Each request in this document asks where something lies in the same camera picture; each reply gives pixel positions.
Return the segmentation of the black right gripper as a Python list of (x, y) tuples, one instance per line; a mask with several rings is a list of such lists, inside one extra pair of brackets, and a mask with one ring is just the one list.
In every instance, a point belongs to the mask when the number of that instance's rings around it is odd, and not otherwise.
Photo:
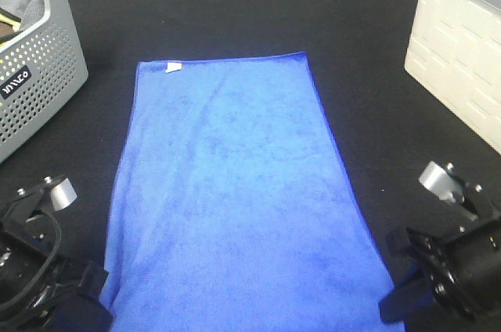
[(465, 211), (470, 221), (444, 236), (405, 226), (386, 235), (390, 255), (414, 258), (431, 285), (417, 279), (394, 288), (379, 301), (381, 321), (402, 322), (433, 305), (434, 295), (467, 319), (500, 313), (500, 207), (480, 186), (432, 186), (428, 190)]

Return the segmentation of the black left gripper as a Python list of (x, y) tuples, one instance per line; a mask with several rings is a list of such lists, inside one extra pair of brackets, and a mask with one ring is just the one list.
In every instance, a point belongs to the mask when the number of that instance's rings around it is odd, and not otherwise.
[(65, 178), (47, 177), (30, 189), (18, 189), (1, 206), (3, 331), (110, 330), (113, 317), (99, 303), (109, 273), (63, 249), (50, 190)]

